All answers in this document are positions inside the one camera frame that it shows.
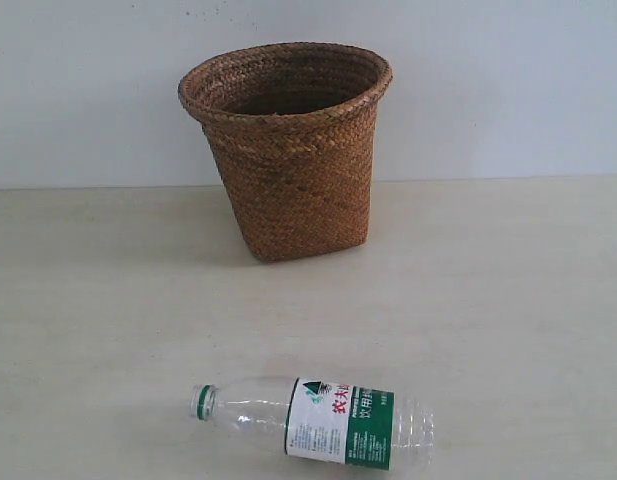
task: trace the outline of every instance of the brown woven wastebasket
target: brown woven wastebasket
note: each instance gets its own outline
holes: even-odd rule
[[[377,54],[328,43],[230,52],[181,80],[255,257],[366,241],[377,103],[391,80]]]

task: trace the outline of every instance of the bottle label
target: bottle label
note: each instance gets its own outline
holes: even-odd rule
[[[392,392],[299,378],[286,419],[286,453],[388,470],[394,405]]]

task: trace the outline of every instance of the table surface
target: table surface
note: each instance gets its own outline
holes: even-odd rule
[[[221,188],[0,192],[0,480],[376,478],[188,416],[278,374],[415,391],[417,478],[617,479],[617,177],[373,189],[365,246],[274,265]]]

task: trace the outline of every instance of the bottle neck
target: bottle neck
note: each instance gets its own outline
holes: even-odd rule
[[[190,413],[204,422],[213,416],[217,388],[214,385],[198,385],[193,389]]]

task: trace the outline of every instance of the plastic water bottle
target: plastic water bottle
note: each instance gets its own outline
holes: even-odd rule
[[[431,459],[432,414],[393,392],[258,377],[196,386],[190,407],[193,417],[270,452],[391,471]]]

